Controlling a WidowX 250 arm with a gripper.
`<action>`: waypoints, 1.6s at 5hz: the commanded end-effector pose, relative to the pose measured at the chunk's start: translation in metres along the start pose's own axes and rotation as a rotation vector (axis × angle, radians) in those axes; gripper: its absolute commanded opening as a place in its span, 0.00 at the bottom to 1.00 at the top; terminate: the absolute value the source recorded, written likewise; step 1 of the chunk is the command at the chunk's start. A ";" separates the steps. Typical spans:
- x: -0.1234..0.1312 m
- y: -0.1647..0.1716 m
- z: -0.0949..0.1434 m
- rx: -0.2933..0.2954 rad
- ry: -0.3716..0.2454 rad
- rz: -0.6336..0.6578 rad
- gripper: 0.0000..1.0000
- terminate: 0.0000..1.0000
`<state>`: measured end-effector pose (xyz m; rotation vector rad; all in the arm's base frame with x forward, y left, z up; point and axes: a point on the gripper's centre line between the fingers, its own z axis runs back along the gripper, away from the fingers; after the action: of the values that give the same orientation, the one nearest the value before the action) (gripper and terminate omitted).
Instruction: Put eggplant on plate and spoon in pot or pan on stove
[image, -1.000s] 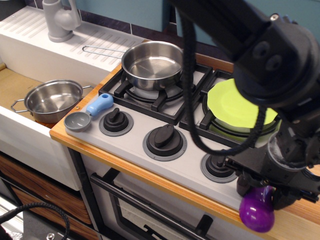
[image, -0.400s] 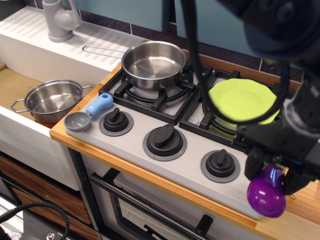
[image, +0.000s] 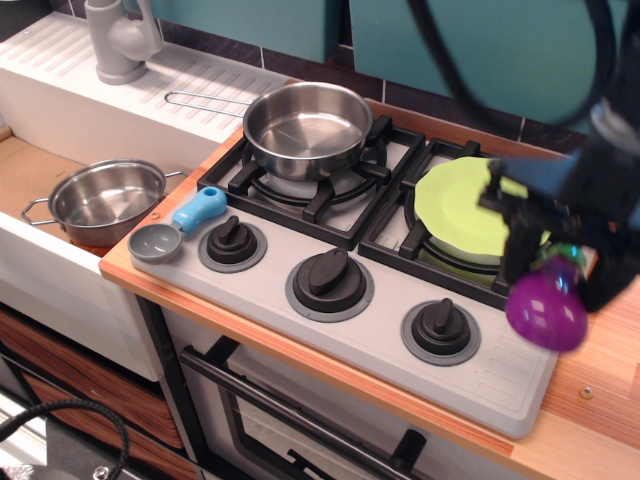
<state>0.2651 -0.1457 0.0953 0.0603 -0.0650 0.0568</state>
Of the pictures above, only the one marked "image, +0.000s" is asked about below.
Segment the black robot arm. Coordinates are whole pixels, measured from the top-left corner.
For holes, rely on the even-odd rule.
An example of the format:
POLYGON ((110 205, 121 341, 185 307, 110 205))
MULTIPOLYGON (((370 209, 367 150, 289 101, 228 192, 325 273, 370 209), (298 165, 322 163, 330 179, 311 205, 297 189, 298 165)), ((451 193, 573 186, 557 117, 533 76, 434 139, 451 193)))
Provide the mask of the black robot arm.
POLYGON ((509 229, 501 273, 513 285, 533 265, 543 232, 597 253, 579 294, 603 308, 639 273, 639 4, 628 4, 619 40, 599 49, 614 71, 590 112, 591 133, 567 157, 501 158, 489 164, 481 206, 509 229))

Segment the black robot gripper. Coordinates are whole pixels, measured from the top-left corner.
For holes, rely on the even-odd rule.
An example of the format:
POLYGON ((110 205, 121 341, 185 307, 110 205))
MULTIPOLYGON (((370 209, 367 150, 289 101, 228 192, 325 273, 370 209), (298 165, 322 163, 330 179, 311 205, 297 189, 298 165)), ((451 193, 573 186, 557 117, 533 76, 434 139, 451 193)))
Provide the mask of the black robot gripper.
POLYGON ((639 152, 580 149, 566 157, 499 158, 479 204, 498 212, 509 234, 502 273, 514 285, 528 271, 542 234, 583 246, 579 285, 589 313, 601 310, 639 274, 639 152))

